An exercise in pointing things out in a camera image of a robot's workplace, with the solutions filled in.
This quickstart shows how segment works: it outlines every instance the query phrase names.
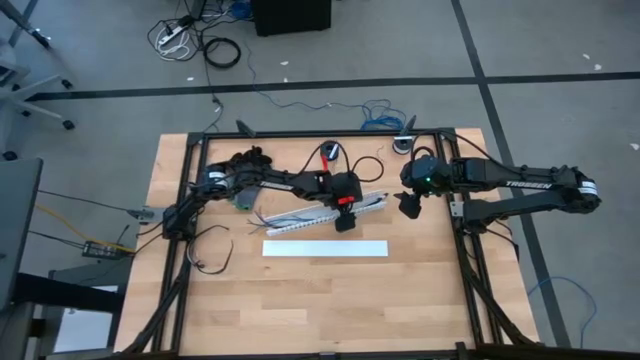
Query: black box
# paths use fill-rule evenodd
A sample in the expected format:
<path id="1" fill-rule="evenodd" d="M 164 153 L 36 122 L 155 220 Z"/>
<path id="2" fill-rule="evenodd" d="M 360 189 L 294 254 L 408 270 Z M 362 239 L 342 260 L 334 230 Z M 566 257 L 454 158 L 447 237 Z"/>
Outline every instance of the black box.
<path id="1" fill-rule="evenodd" d="M 251 0 L 258 36 L 325 30 L 332 0 Z"/>

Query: black floor stripe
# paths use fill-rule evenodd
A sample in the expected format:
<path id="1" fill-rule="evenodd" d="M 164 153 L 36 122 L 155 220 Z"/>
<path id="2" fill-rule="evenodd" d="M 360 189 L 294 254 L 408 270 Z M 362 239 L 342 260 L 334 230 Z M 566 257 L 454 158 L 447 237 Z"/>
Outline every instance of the black floor stripe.
<path id="1" fill-rule="evenodd" d="M 348 89 L 364 87 L 387 86 L 431 86 L 431 85 L 499 85 L 499 84 L 542 84 L 559 82 L 583 82 L 583 81 L 607 81 L 607 80 L 633 80 L 640 79 L 640 72 L 615 72 L 602 74 L 559 74 L 559 75 L 518 75 L 518 76 L 488 76 L 488 77 L 430 77 L 430 78 L 388 78 L 388 79 L 362 79 L 362 80 L 333 80 L 333 81 L 301 81 L 291 83 L 260 84 L 257 88 L 261 91 L 288 91 L 288 90 L 321 90 L 321 89 Z M 166 87 L 146 89 L 118 89 L 95 91 L 72 91 L 39 93 L 30 98 L 30 101 L 40 100 L 75 100 L 75 99 L 108 99 L 143 96 L 171 96 L 171 95 L 197 95 L 208 94 L 211 91 L 216 94 L 241 93 L 254 91 L 252 84 L 190 86 L 190 87 Z"/>
<path id="2" fill-rule="evenodd" d="M 389 79 L 362 79 L 362 80 L 333 80 L 333 81 L 301 81 L 291 83 L 259 84 L 256 88 L 260 91 L 288 91 L 288 90 L 317 90 L 317 89 L 343 89 L 361 87 L 386 87 L 386 86 L 418 86 L 418 85 L 475 85 L 473 77 L 441 77 L 441 78 L 389 78 Z M 238 85 L 214 85 L 192 87 L 167 87 L 148 89 L 122 89 L 122 90 L 98 90 L 98 91 L 72 91 L 40 93 L 33 96 L 31 101 L 37 100 L 71 100 L 71 99 L 99 99 L 138 96 L 167 96 L 167 95 L 192 95 L 241 93 L 254 91 L 252 84 Z"/>
<path id="3" fill-rule="evenodd" d="M 541 84 L 556 82 L 607 81 L 640 79 L 640 71 L 589 73 L 589 74 L 557 74 L 557 75 L 516 75 L 489 76 L 488 84 Z"/>
<path id="4" fill-rule="evenodd" d="M 36 8 L 37 4 L 38 0 L 29 0 L 27 8 L 24 9 L 24 13 L 22 13 L 22 16 L 24 16 L 27 21 L 29 21 L 31 14 L 33 14 L 33 9 Z M 13 29 L 13 33 L 11 33 L 11 37 L 9 38 L 9 45 L 11 45 L 12 47 L 16 46 L 16 44 L 18 43 L 18 39 L 20 38 L 20 34 L 22 34 L 22 29 L 18 25 L 16 25 L 15 29 Z"/>
<path id="5" fill-rule="evenodd" d="M 498 144 L 498 151 L 500 152 L 502 161 L 505 164 L 513 165 L 513 156 L 511 155 L 511 151 L 509 150 L 507 139 L 505 137 L 502 124 L 500 123 L 500 118 L 498 117 L 495 103 L 493 102 L 493 98 L 491 97 L 491 91 L 489 90 L 488 81 L 484 76 L 484 71 L 482 70 L 482 65 L 480 64 L 480 57 L 478 56 L 478 51 L 473 42 L 473 38 L 471 37 L 471 31 L 469 30 L 469 24 L 467 23 L 467 19 L 462 10 L 462 5 L 460 4 L 460 0 L 451 0 L 451 4 L 453 6 L 456 19 L 458 20 L 458 25 L 460 26 L 462 39 L 464 40 L 465 47 L 467 48 L 469 60 L 471 61 L 471 67 L 473 68 L 473 73 L 475 74 L 476 78 L 480 80 L 478 84 L 478 87 L 480 88 L 480 95 L 482 96 L 482 101 L 484 102 L 484 106 L 487 110 L 487 116 L 489 117 L 489 123 L 491 124 L 491 129 L 493 130 L 496 143 Z M 512 189 L 512 193 L 514 197 L 524 195 L 522 190 L 520 189 Z M 529 253 L 531 255 L 533 268 L 535 270 L 538 281 L 542 281 L 549 277 L 549 270 L 547 269 L 547 265 L 544 261 L 542 248 L 540 246 L 540 241 L 538 240 L 538 236 L 533 224 L 533 219 L 531 215 L 523 215 L 520 218 L 522 220 L 522 228 L 527 241 L 527 246 L 529 247 Z M 556 339 L 556 345 L 560 347 L 570 347 L 571 341 L 569 340 L 567 328 L 564 324 L 564 320 L 562 319 L 562 313 L 560 312 L 558 299 L 556 297 L 555 291 L 553 290 L 551 282 L 545 283 L 540 287 L 540 290 L 545 303 L 545 307 L 547 309 L 547 315 L 549 316 L 551 330 L 553 331 L 553 335 Z"/>

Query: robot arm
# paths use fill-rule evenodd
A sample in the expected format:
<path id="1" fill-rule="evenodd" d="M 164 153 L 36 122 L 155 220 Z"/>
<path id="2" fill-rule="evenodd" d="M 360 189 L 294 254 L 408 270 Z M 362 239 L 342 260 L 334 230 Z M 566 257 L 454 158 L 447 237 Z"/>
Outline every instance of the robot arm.
<path id="1" fill-rule="evenodd" d="M 307 201 L 320 201 L 341 215 L 336 220 L 338 232 L 355 227 L 353 203 L 362 201 L 360 179 L 353 171 L 332 175 L 328 171 L 289 173 L 271 168 L 272 160 L 253 147 L 238 153 L 229 161 L 208 165 L 198 184 L 180 204 L 163 214 L 163 237 L 190 239 L 195 235 L 194 218 L 209 201 L 231 199 L 250 186 L 287 191 Z"/>
<path id="2" fill-rule="evenodd" d="M 453 215 L 463 218 L 467 230 L 479 233 L 485 232 L 487 225 L 497 219 L 554 209 L 586 214 L 601 202 L 595 182 L 578 168 L 567 166 L 518 168 L 480 158 L 455 158 L 447 164 L 430 154 L 405 164 L 400 179 L 405 187 L 413 190 L 412 194 L 397 195 L 401 200 L 400 210 L 412 219 L 420 214 L 422 196 L 490 191 L 498 187 L 544 190 L 496 202 L 452 203 Z"/>

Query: wooden tabletop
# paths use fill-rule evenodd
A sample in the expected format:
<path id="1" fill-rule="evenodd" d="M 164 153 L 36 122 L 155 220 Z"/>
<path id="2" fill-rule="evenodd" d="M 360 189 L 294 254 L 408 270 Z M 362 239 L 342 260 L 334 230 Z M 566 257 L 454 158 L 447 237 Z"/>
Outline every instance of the wooden tabletop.
<path id="1" fill-rule="evenodd" d="M 456 131 L 484 148 L 479 129 Z M 226 160 L 255 145 L 273 157 L 274 169 L 298 171 L 324 140 L 216 139 L 210 144 L 208 162 Z M 393 152 L 390 137 L 335 140 L 345 147 L 352 165 L 364 155 L 378 156 L 384 162 L 384 176 L 375 183 L 363 184 L 363 192 L 384 190 L 393 194 L 405 190 L 399 173 L 408 156 Z M 462 156 L 482 157 L 471 146 L 459 143 Z M 161 137 L 148 206 L 167 207 L 175 202 L 185 144 L 186 134 Z M 420 138 L 418 144 L 435 149 L 430 137 Z M 308 170 L 321 168 L 319 156 L 316 158 Z M 192 181 L 196 160 L 192 164 Z M 332 171 L 346 169 L 342 157 L 334 163 L 330 165 Z M 356 169 L 363 179 L 375 177 L 378 171 L 379 165 L 373 161 L 363 161 Z M 474 197 L 497 200 L 499 194 L 491 191 Z M 255 208 L 265 215 L 275 215 L 310 205 L 289 193 L 263 189 Z M 398 200 L 389 197 L 384 210 L 359 216 L 357 227 L 344 233 L 336 233 L 333 224 L 324 224 L 268 238 L 264 232 L 249 234 L 254 230 L 247 224 L 250 218 L 252 214 L 236 210 L 227 201 L 208 203 L 198 218 L 199 229 L 213 224 L 230 228 L 212 230 L 198 240 L 198 257 L 208 269 L 223 264 L 231 240 L 235 250 L 223 274 L 211 276 L 192 271 L 182 355 L 446 350 L 453 349 L 457 341 L 473 347 L 444 198 L 423 199 L 420 218 L 410 220 L 398 210 Z M 509 236 L 500 226 L 491 229 Z M 138 247 L 153 235 L 142 237 Z M 265 258 L 262 242 L 266 239 L 387 240 L 389 256 Z M 496 301 L 525 335 L 537 339 L 513 247 L 491 234 L 482 235 L 481 241 Z M 133 341 L 155 309 L 167 249 L 168 241 L 158 240 L 136 256 L 116 350 Z M 490 339 L 486 312 L 479 302 L 483 330 Z M 168 315 L 165 346 L 169 343 L 173 311 Z"/>

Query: yellow cable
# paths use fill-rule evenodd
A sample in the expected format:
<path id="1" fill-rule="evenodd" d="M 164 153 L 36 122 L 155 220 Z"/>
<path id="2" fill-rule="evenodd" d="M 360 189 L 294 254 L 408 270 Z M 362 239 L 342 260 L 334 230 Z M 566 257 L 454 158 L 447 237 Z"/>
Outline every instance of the yellow cable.
<path id="1" fill-rule="evenodd" d="M 67 219 L 65 219 L 62 215 L 56 213 L 55 211 L 53 211 L 53 210 L 51 210 L 51 209 L 49 209 L 47 207 L 44 207 L 44 206 L 39 205 L 39 204 L 36 204 L 36 208 L 38 210 L 40 210 L 40 211 L 44 211 L 45 213 L 53 216 L 54 218 L 60 220 L 60 222 L 62 222 L 66 227 L 68 227 L 69 230 L 73 231 L 76 235 L 80 236 L 81 238 L 85 239 L 86 241 L 92 241 L 92 242 L 100 244 L 100 245 L 109 246 L 109 247 L 112 247 L 114 249 L 126 251 L 126 252 L 129 252 L 129 253 L 135 253 L 136 252 L 135 249 L 127 248 L 127 247 L 120 246 L 118 244 L 113 244 L 113 243 L 106 242 L 106 241 L 101 241 L 101 240 L 98 240 L 96 238 L 92 238 L 90 236 L 87 236 L 87 235 L 81 233 L 80 230 L 76 229 L 73 225 L 71 225 L 71 223 L 69 223 L 69 221 L 67 221 Z"/>

